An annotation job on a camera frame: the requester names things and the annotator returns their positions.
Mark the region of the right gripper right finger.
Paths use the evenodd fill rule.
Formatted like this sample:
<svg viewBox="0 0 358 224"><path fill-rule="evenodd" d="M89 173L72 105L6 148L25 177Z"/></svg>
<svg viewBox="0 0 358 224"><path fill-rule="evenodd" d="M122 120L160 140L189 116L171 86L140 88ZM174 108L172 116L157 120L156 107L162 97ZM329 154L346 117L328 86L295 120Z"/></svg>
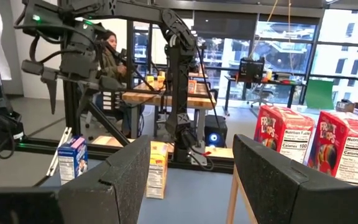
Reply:
<svg viewBox="0 0 358 224"><path fill-rule="evenodd" d="M237 134L240 186L259 224L358 224L358 185L331 177Z"/></svg>

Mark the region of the blue Frosted Flakes cereal box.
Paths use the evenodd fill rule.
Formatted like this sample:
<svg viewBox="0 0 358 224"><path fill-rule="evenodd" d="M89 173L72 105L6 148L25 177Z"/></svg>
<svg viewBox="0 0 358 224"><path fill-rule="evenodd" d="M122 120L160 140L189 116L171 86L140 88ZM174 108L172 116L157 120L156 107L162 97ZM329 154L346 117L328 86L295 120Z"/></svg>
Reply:
<svg viewBox="0 0 358 224"><path fill-rule="evenodd" d="M88 145L85 138L73 136L58 147L60 182L66 184L88 170Z"/></svg>

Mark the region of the yellow Corn Pops cereal box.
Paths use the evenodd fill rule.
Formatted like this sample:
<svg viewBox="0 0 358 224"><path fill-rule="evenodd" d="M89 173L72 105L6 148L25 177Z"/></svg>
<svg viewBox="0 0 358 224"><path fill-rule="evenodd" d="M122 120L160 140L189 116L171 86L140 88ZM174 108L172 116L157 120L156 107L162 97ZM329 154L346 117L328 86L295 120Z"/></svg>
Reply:
<svg viewBox="0 0 358 224"><path fill-rule="evenodd" d="M163 142L150 142L150 165L147 179L147 198L164 199L168 168L168 146Z"/></svg>

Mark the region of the red Froot Loops cereal box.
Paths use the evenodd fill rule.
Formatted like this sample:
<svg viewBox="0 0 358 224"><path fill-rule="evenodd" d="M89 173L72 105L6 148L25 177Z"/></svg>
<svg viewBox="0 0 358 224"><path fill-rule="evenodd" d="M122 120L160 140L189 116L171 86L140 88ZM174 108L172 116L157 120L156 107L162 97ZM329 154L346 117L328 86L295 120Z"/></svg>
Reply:
<svg viewBox="0 0 358 224"><path fill-rule="evenodd" d="M358 115L320 112L307 166L358 185Z"/></svg>
<svg viewBox="0 0 358 224"><path fill-rule="evenodd" d="M303 163L314 129L314 120L290 108L262 105L254 140Z"/></svg>

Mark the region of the black small drawer unit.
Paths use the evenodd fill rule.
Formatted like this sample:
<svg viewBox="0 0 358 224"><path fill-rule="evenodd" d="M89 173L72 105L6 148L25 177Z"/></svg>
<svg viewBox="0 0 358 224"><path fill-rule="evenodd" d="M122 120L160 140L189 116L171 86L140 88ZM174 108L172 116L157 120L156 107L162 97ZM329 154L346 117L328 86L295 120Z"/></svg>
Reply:
<svg viewBox="0 0 358 224"><path fill-rule="evenodd" d="M122 101L122 92L109 92L104 91L102 96L102 109L105 111L111 111L117 109Z"/></svg>

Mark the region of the person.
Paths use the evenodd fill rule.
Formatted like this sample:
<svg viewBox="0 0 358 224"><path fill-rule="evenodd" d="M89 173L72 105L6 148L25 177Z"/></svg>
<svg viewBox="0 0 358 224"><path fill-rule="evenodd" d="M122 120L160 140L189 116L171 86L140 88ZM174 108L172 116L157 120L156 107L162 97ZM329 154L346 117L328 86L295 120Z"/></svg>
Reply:
<svg viewBox="0 0 358 224"><path fill-rule="evenodd" d="M97 36L97 40L107 42L114 50L117 47L116 34L108 30L105 34ZM127 67L116 60L107 47L102 51L102 64L108 77L115 78L120 84L126 86ZM112 112L117 120L121 120L121 131L127 138L131 137L131 109L123 102L117 104Z"/></svg>

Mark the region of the wooden table border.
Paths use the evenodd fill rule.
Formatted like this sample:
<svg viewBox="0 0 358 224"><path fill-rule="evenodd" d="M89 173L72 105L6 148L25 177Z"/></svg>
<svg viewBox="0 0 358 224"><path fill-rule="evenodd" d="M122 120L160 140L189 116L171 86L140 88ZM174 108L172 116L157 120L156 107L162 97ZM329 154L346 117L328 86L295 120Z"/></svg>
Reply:
<svg viewBox="0 0 358 224"><path fill-rule="evenodd" d="M99 136L92 143L101 146L122 147L121 143L119 143L118 140L112 136ZM171 143L151 141L150 144L152 147L166 147L169 153L173 153L173 144ZM222 157L228 159L234 158L231 148L208 146L205 147L205 152L211 157Z"/></svg>

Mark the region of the blue-grey table mat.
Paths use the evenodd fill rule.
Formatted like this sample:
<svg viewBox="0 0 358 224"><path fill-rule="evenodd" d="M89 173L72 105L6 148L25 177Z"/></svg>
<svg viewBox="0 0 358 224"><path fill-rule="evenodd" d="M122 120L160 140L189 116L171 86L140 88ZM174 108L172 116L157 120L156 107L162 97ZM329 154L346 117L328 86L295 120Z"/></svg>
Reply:
<svg viewBox="0 0 358 224"><path fill-rule="evenodd" d="M144 198L138 224L225 224L231 174L167 171L165 198Z"/></svg>

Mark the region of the black computer tower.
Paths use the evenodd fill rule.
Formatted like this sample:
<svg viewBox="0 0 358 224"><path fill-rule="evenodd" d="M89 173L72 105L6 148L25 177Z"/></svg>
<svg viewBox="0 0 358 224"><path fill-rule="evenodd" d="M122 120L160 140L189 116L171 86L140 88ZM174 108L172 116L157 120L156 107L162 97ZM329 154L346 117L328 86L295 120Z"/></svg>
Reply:
<svg viewBox="0 0 358 224"><path fill-rule="evenodd" d="M225 147L227 136L226 119L223 116L206 115L205 117L205 144L207 146Z"/></svg>

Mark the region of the green board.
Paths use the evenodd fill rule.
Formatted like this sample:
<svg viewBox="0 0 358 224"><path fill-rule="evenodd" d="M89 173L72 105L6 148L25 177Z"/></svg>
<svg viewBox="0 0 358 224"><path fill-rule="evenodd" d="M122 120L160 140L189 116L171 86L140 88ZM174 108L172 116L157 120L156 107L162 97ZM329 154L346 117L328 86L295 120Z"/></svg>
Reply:
<svg viewBox="0 0 358 224"><path fill-rule="evenodd" d="M309 80L305 95L309 109L333 110L333 81Z"/></svg>

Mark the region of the grey box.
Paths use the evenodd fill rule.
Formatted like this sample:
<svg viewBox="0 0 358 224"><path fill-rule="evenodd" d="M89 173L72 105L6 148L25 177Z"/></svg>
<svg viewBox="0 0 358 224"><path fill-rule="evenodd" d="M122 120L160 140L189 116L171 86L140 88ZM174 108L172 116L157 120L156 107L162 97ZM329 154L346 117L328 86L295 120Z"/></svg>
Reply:
<svg viewBox="0 0 358 224"><path fill-rule="evenodd" d="M346 112L353 113L355 108L355 104L349 100L342 99L338 101L336 104L336 111L338 112Z"/></svg>

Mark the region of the grey office chair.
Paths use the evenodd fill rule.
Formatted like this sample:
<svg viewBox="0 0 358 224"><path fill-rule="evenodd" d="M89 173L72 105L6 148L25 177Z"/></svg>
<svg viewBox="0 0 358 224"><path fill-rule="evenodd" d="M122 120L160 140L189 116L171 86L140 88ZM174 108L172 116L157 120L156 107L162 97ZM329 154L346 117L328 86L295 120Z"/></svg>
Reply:
<svg viewBox="0 0 358 224"><path fill-rule="evenodd" d="M247 102L251 108L253 108L255 104L259 106L269 104L269 98L273 95L273 91L266 88L266 84L255 84L251 93L256 96L256 99Z"/></svg>

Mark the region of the black office desk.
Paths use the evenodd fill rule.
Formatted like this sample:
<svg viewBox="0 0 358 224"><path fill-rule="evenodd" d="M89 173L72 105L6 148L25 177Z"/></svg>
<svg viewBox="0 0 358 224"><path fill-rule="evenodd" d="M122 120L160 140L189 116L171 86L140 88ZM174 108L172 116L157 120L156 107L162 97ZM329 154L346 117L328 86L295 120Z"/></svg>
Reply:
<svg viewBox="0 0 358 224"><path fill-rule="evenodd" d="M227 89L226 89L226 96L225 96L225 104L223 106L223 110L226 114L229 114L228 112L228 105L229 105L229 95L231 90L231 83L236 82L236 79L226 75L225 78L227 79ZM269 80L269 81L260 81L260 82L246 82L244 79L240 80L240 82L244 83L244 87L246 87L248 84L266 84L266 85L278 85L278 86L289 86L290 87L290 93L288 97L287 102L287 108L291 108L293 103L293 97L295 94L295 88L298 86L304 87L305 84L302 82L293 82L291 80L284 80L284 81L276 81L276 80Z"/></svg>

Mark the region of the black desktop machine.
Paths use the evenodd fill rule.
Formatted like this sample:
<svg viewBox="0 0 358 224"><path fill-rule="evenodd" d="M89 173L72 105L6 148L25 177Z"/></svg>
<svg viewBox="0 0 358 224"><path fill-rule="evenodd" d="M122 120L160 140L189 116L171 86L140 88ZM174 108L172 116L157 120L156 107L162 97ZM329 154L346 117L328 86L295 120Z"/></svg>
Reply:
<svg viewBox="0 0 358 224"><path fill-rule="evenodd" d="M265 58L258 60L252 58L242 58L239 64L239 78L243 78L246 82L259 82L263 77Z"/></svg>

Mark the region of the black aluminium rig frame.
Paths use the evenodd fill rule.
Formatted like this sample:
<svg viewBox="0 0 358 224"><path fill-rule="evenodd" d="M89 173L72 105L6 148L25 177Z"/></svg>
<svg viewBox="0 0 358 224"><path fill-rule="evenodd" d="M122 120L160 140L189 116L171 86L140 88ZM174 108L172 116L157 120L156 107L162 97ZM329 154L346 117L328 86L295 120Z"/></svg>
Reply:
<svg viewBox="0 0 358 224"><path fill-rule="evenodd" d="M80 94L75 88L77 87L74 83L63 83L63 92L64 92L64 104L65 104L65 120L66 124L73 126L73 132L75 134L81 133L80 128L80 119L76 115L76 109L78 108L78 103L80 99ZM56 148L58 147L58 142L56 140L49 139L39 139L39 138L30 138L22 140L18 143L16 150L20 152L31 152L37 154L54 154ZM92 159L105 159L111 154L119 151L122 147L114 146L101 146L96 144L89 144L89 156ZM187 169L187 170L202 170L203 168L198 164L192 165L191 162L178 161L175 158L175 151L173 153L168 153L168 166L169 168L177 169ZM222 157L211 157L208 156L214 167L213 172L220 173L231 173L234 168L234 159L222 158Z"/></svg>

